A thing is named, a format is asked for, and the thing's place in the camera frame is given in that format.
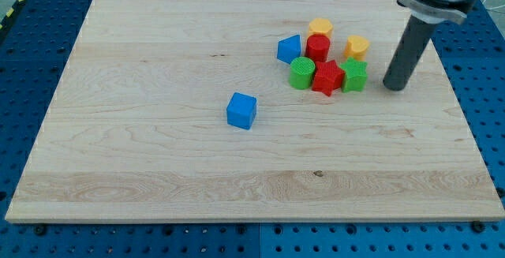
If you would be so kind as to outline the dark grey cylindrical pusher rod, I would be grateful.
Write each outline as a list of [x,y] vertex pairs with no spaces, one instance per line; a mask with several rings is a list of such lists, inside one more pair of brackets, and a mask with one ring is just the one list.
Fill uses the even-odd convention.
[[383,86],[392,91],[403,90],[417,66],[436,24],[429,24],[411,15],[395,53],[383,77]]

